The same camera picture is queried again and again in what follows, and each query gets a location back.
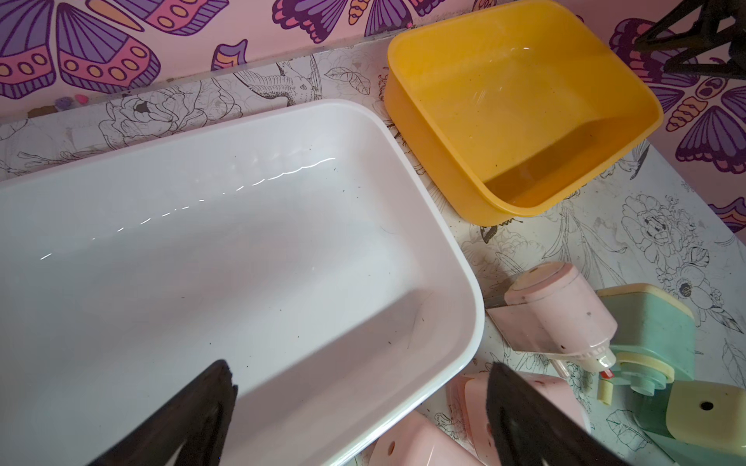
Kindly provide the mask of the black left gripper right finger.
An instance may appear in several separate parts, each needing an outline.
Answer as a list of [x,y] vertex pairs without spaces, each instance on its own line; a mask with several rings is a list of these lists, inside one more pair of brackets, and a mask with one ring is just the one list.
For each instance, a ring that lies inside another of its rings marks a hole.
[[503,465],[624,465],[504,363],[493,363],[486,413]]

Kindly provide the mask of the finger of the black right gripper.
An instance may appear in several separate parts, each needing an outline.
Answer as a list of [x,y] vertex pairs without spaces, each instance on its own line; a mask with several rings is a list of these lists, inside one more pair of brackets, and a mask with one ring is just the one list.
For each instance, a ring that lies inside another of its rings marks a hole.
[[[681,33],[664,37],[662,33],[696,13],[692,26]],[[711,50],[727,46],[729,60],[724,63],[695,63],[694,59]],[[664,72],[745,79],[745,2],[743,0],[686,0],[655,23],[634,42],[637,52],[675,50],[677,54],[664,64]]]

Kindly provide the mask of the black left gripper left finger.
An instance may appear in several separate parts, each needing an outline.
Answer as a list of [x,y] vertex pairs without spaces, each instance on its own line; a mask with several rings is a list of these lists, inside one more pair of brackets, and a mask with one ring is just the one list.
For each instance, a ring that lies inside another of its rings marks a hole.
[[213,362],[93,465],[218,465],[238,386],[223,359]]

